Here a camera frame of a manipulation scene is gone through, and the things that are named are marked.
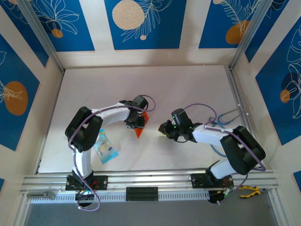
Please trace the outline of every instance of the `wall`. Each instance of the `wall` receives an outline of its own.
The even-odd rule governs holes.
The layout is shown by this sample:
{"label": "wall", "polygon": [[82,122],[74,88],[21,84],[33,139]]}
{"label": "wall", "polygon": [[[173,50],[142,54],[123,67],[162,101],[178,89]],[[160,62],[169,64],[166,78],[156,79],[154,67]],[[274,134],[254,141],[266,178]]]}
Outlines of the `wall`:
{"label": "wall", "polygon": [[[259,2],[30,1],[66,68],[228,65]],[[0,5],[28,40],[28,25],[18,7],[11,0],[0,0]]]}
{"label": "wall", "polygon": [[[21,131],[17,142],[6,143],[1,140],[1,143],[5,144],[0,145],[0,178],[4,179],[4,185],[0,192],[0,225],[8,225],[8,217],[11,216],[11,219],[14,219],[12,205],[19,194],[24,175],[34,172],[40,146],[61,83],[61,74],[51,59],[44,67],[1,7],[0,21],[0,47],[3,48],[6,45],[7,49],[12,48],[6,53],[6,58],[1,61],[0,79],[3,82],[10,79],[22,80],[25,87],[20,95],[14,92],[15,96],[8,92],[6,82],[4,82],[6,88],[1,87],[0,89],[2,94],[6,92],[8,95],[4,96],[0,103],[2,116],[0,123],[1,125],[7,124],[6,127],[1,126],[0,128],[1,137],[8,133],[10,137],[7,137],[7,140],[10,140],[15,136],[14,131]],[[9,90],[15,91],[14,88],[16,86],[11,86]],[[23,110],[18,112],[22,107],[18,102],[21,100],[25,103],[24,112]],[[11,101],[15,104],[15,108],[10,106]],[[21,117],[24,117],[24,127],[21,124],[14,124],[14,121],[18,121]]]}
{"label": "wall", "polygon": [[[282,190],[281,194],[284,197],[287,214],[292,217],[291,225],[296,226],[300,225],[301,222],[301,193],[293,178],[293,173],[301,170],[301,137],[295,139],[292,137],[293,140],[281,145],[277,134],[279,131],[276,131],[276,127],[270,116],[274,112],[271,109],[267,109],[269,101],[274,101],[274,99],[264,99],[261,93],[264,89],[272,92],[273,89],[277,88],[279,89],[279,94],[275,96],[275,100],[280,100],[281,86],[279,85],[279,88],[275,87],[274,81],[278,79],[278,76],[284,75],[277,74],[277,71],[280,71],[281,68],[278,68],[279,65],[274,63],[275,70],[273,69],[265,75],[271,76],[270,85],[267,85],[265,88],[261,87],[261,90],[256,81],[256,79],[258,80],[258,77],[256,79],[255,77],[259,73],[262,73],[264,66],[269,63],[267,61],[300,16],[300,1],[290,0],[251,62],[249,63],[246,56],[243,56],[235,68],[235,75],[239,79],[239,83],[245,94],[246,102],[248,103],[248,112],[253,119],[254,132],[267,154],[265,161],[269,163],[271,168],[275,171],[279,186]],[[284,106],[279,106],[281,108],[287,107],[287,111],[292,112],[291,107],[289,108],[289,106],[292,105],[292,100],[287,104],[288,105],[283,104]],[[284,114],[280,114],[279,116],[283,119],[282,125],[286,126],[289,124],[289,120],[285,120]],[[300,123],[300,119],[296,119],[295,123],[296,125]],[[293,129],[295,131],[300,131],[300,127],[296,125],[292,125]]]}

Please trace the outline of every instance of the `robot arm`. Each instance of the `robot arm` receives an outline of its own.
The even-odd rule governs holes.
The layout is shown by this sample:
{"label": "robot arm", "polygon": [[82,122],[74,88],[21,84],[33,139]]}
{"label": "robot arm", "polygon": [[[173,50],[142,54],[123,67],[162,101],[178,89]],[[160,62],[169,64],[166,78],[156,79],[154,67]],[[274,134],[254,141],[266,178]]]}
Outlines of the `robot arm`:
{"label": "robot arm", "polygon": [[[86,107],[82,107],[78,110],[65,131],[68,141],[75,130],[88,116],[92,113],[99,112],[87,121],[87,126],[85,128],[80,128],[79,132],[72,140],[72,145],[76,150],[75,161],[78,171],[88,184],[93,182],[91,148],[96,142],[100,128],[117,121],[124,121],[128,128],[143,128],[145,119],[141,116],[139,110],[128,108],[126,106],[134,106],[144,109],[147,105],[148,102],[144,97],[137,96],[133,101],[120,101],[113,106],[102,109],[90,110]],[[73,168],[72,175],[80,184],[84,185],[75,168]]]}
{"label": "robot arm", "polygon": [[216,131],[216,128],[204,126],[202,123],[192,123],[186,112],[181,108],[173,111],[171,115],[173,121],[167,120],[159,127],[159,131],[167,138],[177,141],[178,137],[182,136],[186,141],[223,147],[227,159],[216,162],[206,171],[207,180],[210,180],[211,183],[234,173],[246,175],[257,165],[257,161],[245,147],[240,146],[241,144],[235,137],[223,133],[225,130],[238,136],[260,161],[265,158],[262,147],[243,126],[238,126],[235,129],[222,129],[222,132],[220,132]]}

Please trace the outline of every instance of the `white table surface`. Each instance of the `white table surface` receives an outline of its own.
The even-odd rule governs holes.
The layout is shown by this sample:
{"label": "white table surface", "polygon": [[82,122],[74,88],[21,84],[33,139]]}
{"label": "white table surface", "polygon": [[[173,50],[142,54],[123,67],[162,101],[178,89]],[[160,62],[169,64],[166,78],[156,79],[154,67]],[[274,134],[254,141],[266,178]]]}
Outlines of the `white table surface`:
{"label": "white table surface", "polygon": [[[105,126],[105,133],[119,155],[102,164],[92,149],[94,171],[205,168],[222,159],[208,144],[179,144],[158,132],[159,125],[171,119],[173,110],[189,104],[208,104],[218,114],[237,108],[222,65],[67,69],[39,173],[71,172],[72,151],[64,132],[80,107],[108,107],[120,100],[133,100],[140,94],[150,95],[157,102],[157,108],[149,113],[146,128],[137,139],[135,131],[127,129],[124,122]],[[192,122],[205,123],[213,116],[202,106],[193,106],[186,112]],[[233,112],[223,119],[226,121],[237,114]],[[226,127],[240,124],[237,118]]]}

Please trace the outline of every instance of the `pliers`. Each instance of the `pliers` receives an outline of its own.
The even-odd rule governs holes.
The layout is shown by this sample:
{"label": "pliers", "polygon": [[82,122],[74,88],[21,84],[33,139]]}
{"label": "pliers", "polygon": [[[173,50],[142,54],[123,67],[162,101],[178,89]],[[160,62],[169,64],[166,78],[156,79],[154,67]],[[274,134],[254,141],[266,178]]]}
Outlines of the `pliers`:
{"label": "pliers", "polygon": [[268,192],[268,191],[272,190],[271,188],[259,188],[258,186],[256,186],[256,187],[241,186],[239,188],[239,190],[244,190],[244,189],[252,190],[254,192],[252,192],[251,194],[248,194],[248,195],[241,195],[240,196],[241,199],[247,199],[254,195],[260,195],[262,192]]}

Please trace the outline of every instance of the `orange object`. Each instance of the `orange object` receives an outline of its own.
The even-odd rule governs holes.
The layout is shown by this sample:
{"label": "orange object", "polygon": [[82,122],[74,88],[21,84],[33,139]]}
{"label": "orange object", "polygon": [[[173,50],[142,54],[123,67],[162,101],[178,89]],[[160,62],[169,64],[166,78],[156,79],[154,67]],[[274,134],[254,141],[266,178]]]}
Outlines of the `orange object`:
{"label": "orange object", "polygon": [[[146,123],[147,121],[149,120],[149,117],[147,115],[146,112],[143,112],[142,116],[144,116],[144,119],[145,119],[145,123],[144,123],[144,127],[146,126]],[[137,138],[140,137],[140,135],[142,134],[142,131],[143,131],[144,128],[142,129],[135,129],[135,132],[136,132],[136,135],[137,135]]]}

